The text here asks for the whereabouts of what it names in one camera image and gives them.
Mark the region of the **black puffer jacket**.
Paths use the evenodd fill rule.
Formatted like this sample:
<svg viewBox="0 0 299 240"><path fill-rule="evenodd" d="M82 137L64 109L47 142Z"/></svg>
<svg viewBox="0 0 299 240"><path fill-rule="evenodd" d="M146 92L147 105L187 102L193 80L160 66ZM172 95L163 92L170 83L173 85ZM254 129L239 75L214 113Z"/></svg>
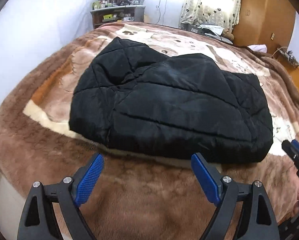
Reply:
<svg viewBox="0 0 299 240"><path fill-rule="evenodd" d="M220 164L260 162L273 144L256 75L118 37L80 77L69 128L111 149L176 159L201 153Z"/></svg>

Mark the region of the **white pillow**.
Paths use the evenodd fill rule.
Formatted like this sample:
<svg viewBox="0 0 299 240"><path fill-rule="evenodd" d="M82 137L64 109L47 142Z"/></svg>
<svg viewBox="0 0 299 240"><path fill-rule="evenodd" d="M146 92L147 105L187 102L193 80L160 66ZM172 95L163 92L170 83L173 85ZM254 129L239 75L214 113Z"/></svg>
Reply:
<svg viewBox="0 0 299 240"><path fill-rule="evenodd" d="M253 44L249 45L248 48L255 52L267 53L267 46L265 44Z"/></svg>

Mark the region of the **orange wooden wardrobe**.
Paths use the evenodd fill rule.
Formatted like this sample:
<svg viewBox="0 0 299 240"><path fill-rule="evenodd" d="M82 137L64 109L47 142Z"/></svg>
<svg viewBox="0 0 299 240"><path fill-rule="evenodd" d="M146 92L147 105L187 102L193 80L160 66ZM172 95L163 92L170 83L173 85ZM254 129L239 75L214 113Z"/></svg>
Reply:
<svg viewBox="0 0 299 240"><path fill-rule="evenodd" d="M288 0L241 0L239 24L233 29L234 44L265 44L273 54L289 45L296 10Z"/></svg>

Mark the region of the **brown plush teddy bear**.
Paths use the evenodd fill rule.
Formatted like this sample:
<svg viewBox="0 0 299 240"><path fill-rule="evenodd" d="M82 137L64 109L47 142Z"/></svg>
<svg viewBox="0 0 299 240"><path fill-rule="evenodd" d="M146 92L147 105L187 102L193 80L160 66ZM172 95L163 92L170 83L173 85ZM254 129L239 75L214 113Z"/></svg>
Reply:
<svg viewBox="0 0 299 240"><path fill-rule="evenodd" d="M223 29L221 36L227 38L232 42L234 41L234 35L227 29Z"/></svg>

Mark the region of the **black box under curtain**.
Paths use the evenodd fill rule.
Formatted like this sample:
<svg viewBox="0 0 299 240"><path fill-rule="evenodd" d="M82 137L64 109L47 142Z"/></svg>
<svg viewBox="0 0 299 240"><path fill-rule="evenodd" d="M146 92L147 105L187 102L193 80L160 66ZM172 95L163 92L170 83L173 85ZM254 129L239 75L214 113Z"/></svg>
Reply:
<svg viewBox="0 0 299 240"><path fill-rule="evenodd" d="M200 34L200 35L204 35L205 33L208 32L207 29L205 28L199 28L189 23L182 23L181 29L192 33Z"/></svg>

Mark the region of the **heart pattern cream curtain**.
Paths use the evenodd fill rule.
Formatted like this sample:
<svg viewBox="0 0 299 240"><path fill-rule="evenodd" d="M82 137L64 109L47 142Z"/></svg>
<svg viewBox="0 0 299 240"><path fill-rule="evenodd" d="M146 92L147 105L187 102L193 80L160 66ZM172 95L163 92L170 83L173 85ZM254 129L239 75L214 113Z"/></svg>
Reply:
<svg viewBox="0 0 299 240"><path fill-rule="evenodd" d="M239 23L240 9L241 0L184 0L179 27L213 24L232 32Z"/></svg>

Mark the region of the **dark wooden shelf unit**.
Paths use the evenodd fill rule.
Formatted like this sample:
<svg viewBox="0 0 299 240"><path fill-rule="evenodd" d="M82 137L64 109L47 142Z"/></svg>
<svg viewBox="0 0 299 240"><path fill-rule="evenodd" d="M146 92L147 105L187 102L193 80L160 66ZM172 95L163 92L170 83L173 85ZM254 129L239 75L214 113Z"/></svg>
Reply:
<svg viewBox="0 0 299 240"><path fill-rule="evenodd" d="M134 8L138 5L121 5L91 10L92 26L94 29L105 23L132 21L134 22Z"/></svg>

